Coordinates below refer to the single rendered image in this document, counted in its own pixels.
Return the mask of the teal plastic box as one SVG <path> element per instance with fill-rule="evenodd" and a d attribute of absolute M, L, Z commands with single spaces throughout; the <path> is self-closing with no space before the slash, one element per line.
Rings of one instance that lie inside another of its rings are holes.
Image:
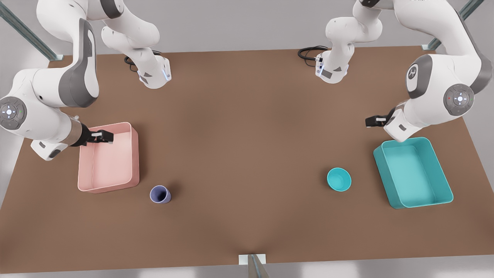
<path fill-rule="evenodd" d="M 450 203 L 454 196 L 434 148 L 425 137 L 384 141 L 373 156 L 394 209 Z"/>

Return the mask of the silver frame post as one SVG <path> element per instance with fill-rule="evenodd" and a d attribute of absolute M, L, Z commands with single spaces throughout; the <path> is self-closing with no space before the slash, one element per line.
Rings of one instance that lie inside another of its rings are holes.
<path fill-rule="evenodd" d="M 434 36 L 434 39 L 428 44 L 421 45 L 422 50 L 435 51 L 442 44 L 446 52 L 453 55 L 463 55 L 473 51 L 476 45 L 464 20 L 484 1 L 468 0 L 460 11 L 450 7 L 446 1 L 431 3 L 431 10 L 426 14 L 432 16 L 433 27 L 431 30 L 425 30 L 425 33 Z"/>
<path fill-rule="evenodd" d="M 64 55 L 56 54 L 47 44 L 45 44 L 30 28 L 19 19 L 0 0 L 0 17 L 9 24 L 16 32 L 29 42 L 39 53 L 49 61 L 62 61 Z"/>
<path fill-rule="evenodd" d="M 248 268 L 248 278 L 270 278 L 264 265 L 266 254 L 240 254 L 239 264 L 245 264 Z"/>

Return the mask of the teal bowl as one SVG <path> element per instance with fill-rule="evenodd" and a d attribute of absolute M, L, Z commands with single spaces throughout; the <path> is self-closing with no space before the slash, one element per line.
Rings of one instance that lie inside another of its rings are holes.
<path fill-rule="evenodd" d="M 343 168 L 333 168 L 327 174 L 327 183 L 330 188 L 344 192 L 351 187 L 351 175 Z"/>

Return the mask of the purple cup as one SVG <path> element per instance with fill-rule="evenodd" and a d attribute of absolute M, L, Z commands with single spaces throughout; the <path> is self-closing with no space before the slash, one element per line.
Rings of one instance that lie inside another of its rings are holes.
<path fill-rule="evenodd" d="M 150 191 L 149 196 L 154 203 L 168 203 L 171 201 L 171 193 L 163 185 L 154 186 Z"/>

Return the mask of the pink plastic box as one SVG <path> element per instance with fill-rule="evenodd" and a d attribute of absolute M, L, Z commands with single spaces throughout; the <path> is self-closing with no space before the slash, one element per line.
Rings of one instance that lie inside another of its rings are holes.
<path fill-rule="evenodd" d="M 129 122 L 101 125 L 90 131 L 113 133 L 113 143 L 89 143 L 80 148 L 78 188 L 102 193 L 138 185 L 138 133 Z"/>

